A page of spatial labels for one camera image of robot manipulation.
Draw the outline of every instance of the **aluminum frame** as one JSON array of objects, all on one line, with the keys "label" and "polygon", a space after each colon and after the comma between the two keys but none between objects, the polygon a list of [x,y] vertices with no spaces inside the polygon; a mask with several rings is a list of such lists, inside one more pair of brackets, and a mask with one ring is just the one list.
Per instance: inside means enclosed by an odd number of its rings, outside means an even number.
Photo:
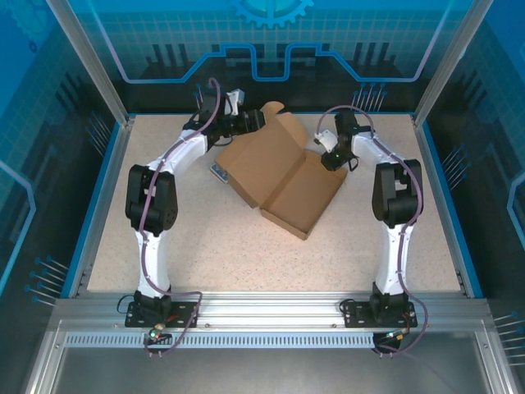
[{"label": "aluminum frame", "polygon": [[421,150],[421,155],[425,168],[427,169],[428,181],[434,194],[434,200],[436,201],[437,212],[440,215],[441,224],[445,233],[445,238],[449,246],[450,254],[452,261],[456,269],[459,270],[462,282],[460,283],[463,287],[467,296],[474,297],[473,285],[471,283],[471,278],[468,275],[468,270],[465,265],[465,259],[463,253],[461,252],[461,247],[459,246],[458,236],[456,230],[454,229],[454,224],[452,223],[452,217],[450,216],[450,211],[447,209],[445,202],[445,194],[441,188],[439,182],[439,177],[437,175],[436,164],[431,158],[431,150],[427,141],[427,137],[423,132],[422,126],[417,126],[414,122],[414,132],[416,133],[416,139],[418,140],[419,149]]},{"label": "aluminum frame", "polygon": [[115,120],[126,126],[128,112],[69,2],[67,0],[46,1]]},{"label": "aluminum frame", "polygon": [[[487,382],[496,394],[518,393],[514,376],[506,361],[489,305],[484,299],[469,299],[458,293],[417,293],[427,304],[430,317],[428,332],[475,333],[480,359],[485,368]],[[344,298],[366,300],[368,293],[339,292],[208,292],[204,295],[195,333],[228,333],[242,337],[246,333],[285,332],[315,333],[319,337],[334,333],[359,334],[384,332],[371,328],[344,328],[338,305]],[[124,315],[116,311],[118,297],[112,294],[84,299],[58,300],[52,313],[48,332],[44,337],[26,393],[53,392],[60,375],[68,335],[119,333],[146,333],[147,329],[125,328]],[[104,347],[100,341],[93,347]],[[136,348],[120,344],[108,348]]]},{"label": "aluminum frame", "polygon": [[467,50],[467,46],[476,34],[480,24],[485,19],[486,13],[492,5],[493,0],[473,0],[472,6],[468,9],[461,26],[452,38],[445,55],[441,59],[440,65],[432,76],[425,93],[419,101],[415,111],[415,124],[417,127],[422,126],[427,119],[428,114],[434,107],[441,91],[445,88],[452,72],[457,66],[459,60]]},{"label": "aluminum frame", "polygon": [[84,248],[80,255],[78,268],[75,271],[72,286],[67,292],[67,296],[70,298],[77,296],[77,292],[82,284],[81,281],[84,278],[84,273],[90,273],[95,257],[97,256],[98,244],[102,238],[106,216],[109,212],[116,181],[118,180],[134,121],[135,117],[131,117],[127,125],[121,125],[118,130],[115,146],[111,152],[107,166],[107,173],[95,205],[93,220],[89,224],[88,233],[85,237]]}]

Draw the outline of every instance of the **blue wall panel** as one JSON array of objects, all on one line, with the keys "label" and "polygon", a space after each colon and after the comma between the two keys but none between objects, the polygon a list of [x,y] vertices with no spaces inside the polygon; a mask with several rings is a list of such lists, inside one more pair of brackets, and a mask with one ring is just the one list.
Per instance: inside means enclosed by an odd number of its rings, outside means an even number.
[{"label": "blue wall panel", "polygon": [[45,2],[0,1],[0,35],[0,392],[11,393],[62,287],[35,262],[69,265],[114,120]]},{"label": "blue wall panel", "polygon": [[482,289],[511,309],[525,306],[524,10],[493,3],[427,119]]},{"label": "blue wall panel", "polygon": [[[364,109],[413,111],[470,4],[75,0],[72,6],[132,112],[192,110],[189,86],[211,74],[243,88],[256,107],[280,99],[290,109],[321,109],[350,102],[363,87],[377,98]],[[305,82],[329,89],[331,97],[304,89]],[[388,86],[380,91],[379,84]],[[175,88],[178,97],[171,85],[183,85]]]}]

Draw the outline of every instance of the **blue trim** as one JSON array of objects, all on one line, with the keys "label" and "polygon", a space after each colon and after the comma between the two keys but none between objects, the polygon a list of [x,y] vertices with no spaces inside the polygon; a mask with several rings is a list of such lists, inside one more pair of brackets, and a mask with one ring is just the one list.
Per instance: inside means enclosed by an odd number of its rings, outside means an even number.
[{"label": "blue trim", "polygon": [[116,54],[115,47],[112,44],[112,41],[109,38],[109,35],[107,34],[106,29],[104,28],[103,23],[100,21],[100,18],[98,17],[98,13],[95,11],[94,5],[92,3],[89,4],[89,7],[91,8],[91,12],[93,14],[93,17],[95,19],[95,22],[97,23],[98,28],[100,29],[100,33],[103,36],[104,41],[106,42],[107,48],[109,49],[110,54],[113,57],[113,61],[115,62],[116,68],[121,74],[122,79],[127,82],[128,84],[182,84],[185,83],[209,58],[215,58],[215,57],[226,57],[226,50],[227,49],[248,49],[250,52],[250,60],[251,60],[251,69],[252,69],[252,77],[257,82],[284,82],[290,78],[290,68],[291,68],[291,51],[294,48],[313,48],[315,49],[315,56],[316,57],[333,57],[357,82],[414,82],[419,79],[419,76],[422,74],[423,68],[427,64],[427,60],[431,55],[431,51],[434,48],[434,45],[441,33],[441,30],[443,29],[443,26],[448,18],[448,15],[450,13],[450,10],[452,9],[454,5],[455,0],[450,0],[448,7],[444,10],[443,15],[441,17],[441,20],[436,27],[436,30],[434,31],[434,34],[432,35],[432,38],[430,40],[430,43],[427,46],[427,49],[425,53],[423,54],[423,57],[421,59],[421,62],[419,63],[418,69],[416,70],[416,73],[413,77],[363,77],[360,76],[356,70],[352,68],[352,66],[340,55],[338,52],[333,51],[326,51],[322,49],[322,43],[318,42],[297,42],[288,44],[285,49],[285,64],[284,64],[284,74],[283,76],[270,76],[270,77],[262,77],[259,76],[258,70],[257,70],[257,51],[255,47],[252,44],[247,43],[226,43],[226,44],[219,44],[219,51],[216,53],[205,53],[203,56],[201,56],[198,61],[181,77],[181,78],[166,78],[166,79],[144,79],[144,80],[132,80],[124,70],[124,66]]},{"label": "blue trim", "polygon": [[6,288],[7,279],[9,279],[9,275],[11,275],[11,271],[13,267],[15,266],[16,259],[18,258],[18,254],[20,253],[22,245],[24,244],[25,237],[27,236],[27,231],[30,229],[31,223],[33,222],[34,214],[36,213],[36,203],[34,202],[33,187],[31,186],[30,182],[27,179],[25,179],[25,177],[20,175],[18,172],[13,170],[11,167],[9,167],[6,163],[4,163],[1,160],[0,160],[0,170],[7,172],[7,175],[12,177],[16,183],[18,183],[20,186],[22,186],[25,189],[25,193],[27,194],[27,199],[29,200],[29,203],[30,203],[30,211],[27,214],[27,217],[25,218],[24,226],[22,227],[20,234],[18,235],[18,238],[16,238],[15,246],[13,247],[13,250],[11,251],[9,260],[7,261],[6,267],[4,268],[2,276],[0,277],[0,297],[2,297],[2,293],[4,289]]},{"label": "blue trim", "polygon": [[109,167],[109,161],[111,159],[111,156],[113,155],[113,150],[115,148],[116,138],[119,134],[119,129],[120,125],[118,123],[115,123],[115,126],[113,127],[112,137],[109,140],[109,144],[107,145],[104,160],[102,161],[102,166],[100,167],[100,172],[98,173],[97,183],[95,183],[93,194],[91,195],[91,200],[89,201],[88,211],[85,214],[84,224],[82,224],[82,228],[80,229],[79,240],[76,242],[75,253],[73,254],[73,258],[71,259],[71,264],[69,266],[69,270],[67,271],[66,281],[64,282],[64,287],[62,288],[60,298],[68,298],[71,288],[73,287],[76,271],[79,269],[80,265],[80,256],[82,255],[82,250],[85,246],[89,226],[93,221],[95,207],[97,206],[98,197],[100,196],[100,191],[102,189],[102,184],[104,183],[104,179],[106,178],[107,169]]},{"label": "blue trim", "polygon": [[483,292],[479,284],[479,280],[477,279],[476,269],[474,268],[472,257],[468,251],[467,241],[465,240],[465,235],[463,234],[461,224],[459,223],[458,213],[456,212],[454,201],[452,200],[452,194],[450,193],[449,187],[447,186],[445,174],[443,173],[443,167],[441,166],[441,161],[437,154],[436,146],[434,145],[434,140],[432,139],[427,121],[423,122],[422,128],[423,132],[425,133],[425,138],[428,143],[432,161],[434,162],[434,167],[436,168],[438,181],[440,182],[443,195],[445,196],[446,208],[449,210],[450,219],[452,220],[452,227],[454,228],[456,238],[458,240],[459,250],[463,256],[465,269],[467,270],[468,281],[472,287],[472,295],[475,298],[483,298]]},{"label": "blue trim", "polygon": [[[322,115],[325,113],[324,111],[292,111],[292,113],[299,114],[299,115]],[[402,112],[402,111],[393,111],[393,112],[367,112],[371,115],[413,115],[414,112]],[[136,117],[137,115],[193,115],[193,112],[166,112],[166,113],[158,113],[158,112],[132,112],[130,113],[130,117]]]},{"label": "blue trim", "polygon": [[519,241],[522,243],[522,247],[525,249],[525,233],[519,222],[518,215],[514,212],[514,199],[516,198],[516,189],[525,182],[525,172],[519,174],[510,184],[509,198],[507,199],[507,212],[509,213],[510,220],[514,225],[514,230],[518,235]]}]

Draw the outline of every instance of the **cardboard lid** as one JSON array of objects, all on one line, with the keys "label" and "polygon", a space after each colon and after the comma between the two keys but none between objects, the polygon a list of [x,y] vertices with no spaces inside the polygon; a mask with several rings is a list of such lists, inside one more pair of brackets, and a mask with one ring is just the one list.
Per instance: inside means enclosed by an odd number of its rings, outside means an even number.
[{"label": "cardboard lid", "polygon": [[216,163],[228,172],[237,191],[250,206],[259,206],[279,185],[289,170],[304,157],[308,134],[289,112],[278,114],[281,103],[266,103],[266,125],[259,131],[240,135],[225,148]]},{"label": "cardboard lid", "polygon": [[321,157],[306,151],[305,159],[289,179],[284,179],[262,205],[262,215],[298,236],[308,238],[316,222],[336,195],[347,171],[330,172]]}]

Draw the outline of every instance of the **gear logo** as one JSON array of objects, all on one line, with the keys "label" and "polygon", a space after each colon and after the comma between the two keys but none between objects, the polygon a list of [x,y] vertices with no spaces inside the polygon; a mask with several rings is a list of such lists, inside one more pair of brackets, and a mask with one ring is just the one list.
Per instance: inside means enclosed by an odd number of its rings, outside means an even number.
[{"label": "gear logo", "polygon": [[286,22],[295,23],[296,16],[304,16],[306,7],[313,6],[313,0],[231,0],[237,16],[255,22],[258,28],[275,25],[285,27]]},{"label": "gear logo", "polygon": [[16,25],[31,40],[38,41],[48,26],[45,0],[0,0],[0,12],[9,11]]}]

